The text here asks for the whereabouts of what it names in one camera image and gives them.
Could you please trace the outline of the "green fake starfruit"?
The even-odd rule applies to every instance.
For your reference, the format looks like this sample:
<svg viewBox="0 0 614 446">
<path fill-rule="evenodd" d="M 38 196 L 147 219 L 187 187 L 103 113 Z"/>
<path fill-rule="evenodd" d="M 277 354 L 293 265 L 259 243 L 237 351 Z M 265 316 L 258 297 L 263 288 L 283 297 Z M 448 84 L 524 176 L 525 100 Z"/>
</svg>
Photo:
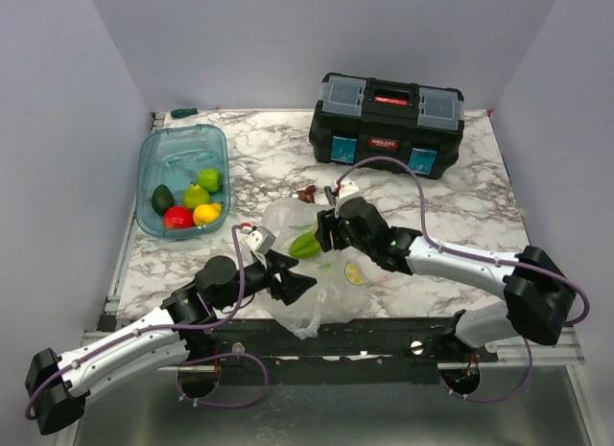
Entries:
<svg viewBox="0 0 614 446">
<path fill-rule="evenodd" d="M 295 259 L 312 259 L 321 253 L 320 244 L 312 232 L 299 235 L 290 245 L 289 254 Z"/>
</svg>

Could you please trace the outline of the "translucent plastic bag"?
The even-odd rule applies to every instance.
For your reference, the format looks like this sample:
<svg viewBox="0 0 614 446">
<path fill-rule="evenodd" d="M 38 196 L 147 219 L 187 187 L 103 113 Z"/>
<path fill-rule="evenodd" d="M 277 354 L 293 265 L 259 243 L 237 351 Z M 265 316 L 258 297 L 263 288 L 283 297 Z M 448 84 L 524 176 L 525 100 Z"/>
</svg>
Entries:
<svg viewBox="0 0 614 446">
<path fill-rule="evenodd" d="M 290 245 L 299 235 L 317 229 L 317 213 L 322 205 L 285 198 L 270 203 L 262 216 L 262 225 L 276 241 L 273 249 L 288 255 Z M 256 304 L 300 340 L 314 338 L 320 326 L 347 323 L 370 309 L 366 280 L 359 266 L 341 251 L 323 252 L 312 259 L 299 260 L 293 272 L 318 280 L 297 302 L 286 306 L 267 294 L 260 294 Z"/>
</svg>

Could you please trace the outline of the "yellow fake lemon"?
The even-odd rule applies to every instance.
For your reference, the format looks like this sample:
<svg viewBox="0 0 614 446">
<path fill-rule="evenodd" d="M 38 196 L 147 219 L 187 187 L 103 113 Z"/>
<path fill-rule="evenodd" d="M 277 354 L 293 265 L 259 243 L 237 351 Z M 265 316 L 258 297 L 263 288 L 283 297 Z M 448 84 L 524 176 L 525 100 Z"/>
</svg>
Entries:
<svg viewBox="0 0 614 446">
<path fill-rule="evenodd" d="M 204 203 L 197 206 L 193 211 L 194 226 L 208 225 L 220 218 L 223 207 L 220 203 Z"/>
</svg>

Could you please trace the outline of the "green fake pear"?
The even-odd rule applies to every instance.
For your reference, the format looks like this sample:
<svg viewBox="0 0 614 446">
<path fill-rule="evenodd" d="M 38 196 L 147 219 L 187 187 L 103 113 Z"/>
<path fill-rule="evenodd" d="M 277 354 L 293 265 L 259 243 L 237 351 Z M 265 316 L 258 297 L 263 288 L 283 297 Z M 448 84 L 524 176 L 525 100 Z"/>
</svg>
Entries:
<svg viewBox="0 0 614 446">
<path fill-rule="evenodd" d="M 198 206 L 210 202 L 209 192 L 197 183 L 191 183 L 183 194 L 183 206 L 193 211 Z"/>
</svg>

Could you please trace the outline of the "green fake lime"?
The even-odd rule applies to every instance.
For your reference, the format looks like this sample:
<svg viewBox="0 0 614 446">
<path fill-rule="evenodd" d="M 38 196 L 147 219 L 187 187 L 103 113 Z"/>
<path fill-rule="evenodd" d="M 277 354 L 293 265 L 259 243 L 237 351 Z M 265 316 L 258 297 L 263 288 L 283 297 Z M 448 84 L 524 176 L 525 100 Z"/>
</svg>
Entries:
<svg viewBox="0 0 614 446">
<path fill-rule="evenodd" d="M 208 168 L 199 172 L 198 185 L 208 193 L 218 192 L 222 188 L 223 182 L 223 174 L 218 169 Z"/>
</svg>

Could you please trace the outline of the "red fake apple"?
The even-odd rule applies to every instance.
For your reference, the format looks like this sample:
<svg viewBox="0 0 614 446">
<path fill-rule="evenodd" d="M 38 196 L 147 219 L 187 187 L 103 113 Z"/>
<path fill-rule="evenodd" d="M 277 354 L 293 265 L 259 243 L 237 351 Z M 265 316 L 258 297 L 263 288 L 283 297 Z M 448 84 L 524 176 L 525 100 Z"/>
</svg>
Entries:
<svg viewBox="0 0 614 446">
<path fill-rule="evenodd" d="M 172 206 L 162 216 L 162 226 L 165 230 L 193 227 L 193 212 L 184 206 Z"/>
</svg>

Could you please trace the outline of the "dark green fake avocado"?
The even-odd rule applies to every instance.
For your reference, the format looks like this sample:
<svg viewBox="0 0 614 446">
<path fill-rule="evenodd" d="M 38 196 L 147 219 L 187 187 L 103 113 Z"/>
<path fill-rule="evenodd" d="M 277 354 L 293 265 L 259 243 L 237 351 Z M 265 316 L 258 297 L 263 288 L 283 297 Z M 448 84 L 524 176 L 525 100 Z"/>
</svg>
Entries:
<svg viewBox="0 0 614 446">
<path fill-rule="evenodd" d="M 153 211 L 160 217 L 175 205 L 174 196 L 166 185 L 160 184 L 154 189 L 151 205 Z"/>
</svg>

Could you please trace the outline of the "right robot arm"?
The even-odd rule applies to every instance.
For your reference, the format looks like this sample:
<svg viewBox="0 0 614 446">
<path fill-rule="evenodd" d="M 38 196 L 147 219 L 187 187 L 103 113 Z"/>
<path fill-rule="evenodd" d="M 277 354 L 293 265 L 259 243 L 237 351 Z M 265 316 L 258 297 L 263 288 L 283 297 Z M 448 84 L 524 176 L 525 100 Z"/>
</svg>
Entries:
<svg viewBox="0 0 614 446">
<path fill-rule="evenodd" d="M 498 297 L 482 309 L 454 314 L 441 349 L 455 362 L 514 336 L 557 344 L 577 296 L 541 248 L 506 253 L 445 245 L 418 230 L 388 225 L 362 197 L 320 211 L 316 238 L 324 251 L 353 247 L 382 270 L 443 278 Z"/>
</svg>

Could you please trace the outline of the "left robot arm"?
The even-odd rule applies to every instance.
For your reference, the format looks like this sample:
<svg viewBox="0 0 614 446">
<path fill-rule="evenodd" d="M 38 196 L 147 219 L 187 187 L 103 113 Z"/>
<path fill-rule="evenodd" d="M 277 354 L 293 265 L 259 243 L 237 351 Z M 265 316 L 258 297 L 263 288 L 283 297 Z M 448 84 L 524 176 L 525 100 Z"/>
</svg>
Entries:
<svg viewBox="0 0 614 446">
<path fill-rule="evenodd" d="M 237 312 L 261 292 L 285 305 L 317 281 L 293 271 L 298 260 L 269 251 L 249 265 L 227 256 L 210 258 L 194 279 L 132 324 L 89 345 L 57 353 L 36 353 L 25 380 L 25 409 L 41 434 L 53 434 L 79 420 L 87 400 L 133 376 L 174 364 L 203 364 L 215 358 L 211 337 L 227 323 L 217 311 Z"/>
</svg>

